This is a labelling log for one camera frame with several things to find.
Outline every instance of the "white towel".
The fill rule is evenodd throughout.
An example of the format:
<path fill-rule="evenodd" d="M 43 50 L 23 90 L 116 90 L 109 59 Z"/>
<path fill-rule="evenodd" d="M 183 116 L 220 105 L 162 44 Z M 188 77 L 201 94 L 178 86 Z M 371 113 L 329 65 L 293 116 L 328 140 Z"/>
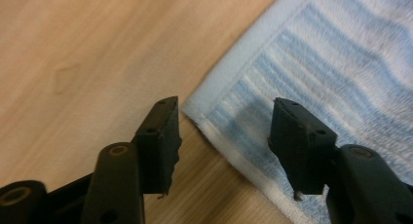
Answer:
<path fill-rule="evenodd" d="M 184 112 L 296 223 L 328 223 L 324 196 L 297 203 L 267 145 L 273 99 L 304 105 L 337 145 L 379 152 L 413 184 L 413 0 L 278 0 L 212 70 Z"/>

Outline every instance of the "fabric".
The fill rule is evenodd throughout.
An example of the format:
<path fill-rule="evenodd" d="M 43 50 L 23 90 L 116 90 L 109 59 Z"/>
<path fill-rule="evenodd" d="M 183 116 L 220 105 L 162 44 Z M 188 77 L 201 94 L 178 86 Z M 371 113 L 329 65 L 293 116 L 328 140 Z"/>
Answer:
<path fill-rule="evenodd" d="M 328 223 L 325 195 L 293 201 L 267 145 L 273 100 L 294 100 L 376 150 L 413 184 L 413 0 L 278 0 L 184 106 L 226 159 L 296 223 Z"/>

